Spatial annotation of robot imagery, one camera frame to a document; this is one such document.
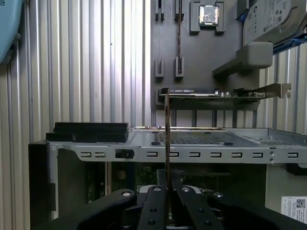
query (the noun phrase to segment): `hard drive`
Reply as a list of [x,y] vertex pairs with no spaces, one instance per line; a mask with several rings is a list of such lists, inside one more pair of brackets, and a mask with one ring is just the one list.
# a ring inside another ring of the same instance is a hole
[[259,0],[246,16],[243,46],[255,41],[277,47],[295,38],[304,40],[306,23],[306,0]]

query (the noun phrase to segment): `hard drive label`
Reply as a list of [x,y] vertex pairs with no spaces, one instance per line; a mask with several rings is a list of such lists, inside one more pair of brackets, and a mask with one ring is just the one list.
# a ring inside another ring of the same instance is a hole
[[290,0],[259,0],[248,11],[244,22],[243,45],[254,41],[285,21]]

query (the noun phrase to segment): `light blue object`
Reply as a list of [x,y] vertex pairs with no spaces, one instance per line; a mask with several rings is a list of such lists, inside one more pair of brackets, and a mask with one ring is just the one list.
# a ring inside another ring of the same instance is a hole
[[18,28],[24,0],[0,0],[0,64],[10,59],[10,49],[20,38]]

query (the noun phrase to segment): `printed label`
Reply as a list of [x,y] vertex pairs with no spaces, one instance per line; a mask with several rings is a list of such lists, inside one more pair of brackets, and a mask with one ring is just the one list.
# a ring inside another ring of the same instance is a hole
[[246,45],[287,18],[291,2],[288,0],[259,0],[248,11],[243,26],[243,45]]
[[281,213],[307,224],[307,196],[283,196]]

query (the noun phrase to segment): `barcode sticker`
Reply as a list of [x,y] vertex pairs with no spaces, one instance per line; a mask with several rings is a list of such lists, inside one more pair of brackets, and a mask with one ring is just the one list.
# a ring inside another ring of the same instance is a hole
[[307,224],[307,196],[283,196],[281,213]]

